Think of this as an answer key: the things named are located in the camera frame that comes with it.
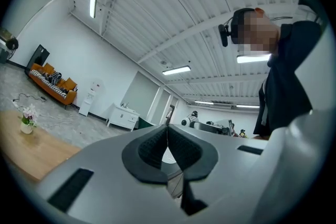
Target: man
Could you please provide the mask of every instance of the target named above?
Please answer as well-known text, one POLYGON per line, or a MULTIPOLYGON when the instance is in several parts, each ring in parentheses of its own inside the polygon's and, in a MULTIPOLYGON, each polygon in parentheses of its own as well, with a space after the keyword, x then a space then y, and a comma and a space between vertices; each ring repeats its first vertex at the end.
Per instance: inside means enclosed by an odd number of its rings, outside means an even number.
MULTIPOLYGON (((300 1, 299 4, 305 5, 309 2, 300 1)), ((316 17, 316 12, 305 7, 316 17)), ((270 72, 259 90, 260 110, 254 129, 257 139, 269 139, 274 129, 288 126, 294 118, 312 109, 294 71, 312 51, 322 30, 317 23, 318 17, 314 22, 304 19, 279 27, 260 8, 234 12, 231 22, 233 43, 244 44, 245 49, 254 52, 271 53, 267 63, 270 72)))

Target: potted plant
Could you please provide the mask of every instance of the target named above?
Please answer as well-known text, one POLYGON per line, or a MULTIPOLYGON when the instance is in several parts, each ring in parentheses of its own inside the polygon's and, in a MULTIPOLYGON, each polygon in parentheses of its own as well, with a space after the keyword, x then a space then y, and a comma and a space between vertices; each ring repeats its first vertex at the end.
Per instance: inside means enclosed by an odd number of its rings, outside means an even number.
POLYGON ((36 127, 37 113, 34 105, 30 105, 23 109, 23 117, 21 120, 21 131, 30 134, 33 127, 36 127))

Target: ceiling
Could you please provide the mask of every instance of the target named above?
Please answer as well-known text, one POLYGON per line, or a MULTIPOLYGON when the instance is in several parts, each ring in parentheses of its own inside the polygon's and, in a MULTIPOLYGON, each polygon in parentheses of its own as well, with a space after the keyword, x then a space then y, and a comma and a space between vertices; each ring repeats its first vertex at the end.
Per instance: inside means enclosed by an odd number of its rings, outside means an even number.
POLYGON ((229 39, 224 48, 217 26, 243 7, 290 16, 297 0, 97 0, 95 19, 89 2, 69 0, 71 13, 188 102, 258 104, 269 68, 265 62, 238 64, 237 46, 229 39), (185 65, 190 72, 162 75, 185 65))

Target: floor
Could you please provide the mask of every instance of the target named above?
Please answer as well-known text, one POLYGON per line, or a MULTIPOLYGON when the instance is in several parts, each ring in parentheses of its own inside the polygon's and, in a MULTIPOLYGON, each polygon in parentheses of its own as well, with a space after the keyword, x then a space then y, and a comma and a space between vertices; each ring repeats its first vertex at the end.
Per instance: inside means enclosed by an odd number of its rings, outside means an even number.
POLYGON ((37 124, 40 127, 55 137, 80 148, 104 138, 129 132, 128 129, 112 124, 107 128, 105 121, 90 115, 87 117, 80 115, 77 109, 70 106, 65 110, 61 103, 27 78, 23 69, 9 64, 0 64, 0 111, 16 110, 12 99, 17 99, 20 93, 32 95, 35 98, 43 96, 47 99, 44 103, 24 95, 21 95, 16 103, 18 106, 33 104, 39 113, 37 124))

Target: flower vase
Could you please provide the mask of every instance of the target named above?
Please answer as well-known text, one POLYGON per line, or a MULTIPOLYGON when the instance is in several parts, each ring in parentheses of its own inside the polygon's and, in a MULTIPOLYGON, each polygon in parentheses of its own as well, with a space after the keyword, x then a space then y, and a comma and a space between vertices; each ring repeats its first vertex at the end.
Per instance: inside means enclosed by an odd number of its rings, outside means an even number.
POLYGON ((30 134, 33 131, 33 127, 31 125, 27 125, 21 122, 21 131, 25 134, 30 134))

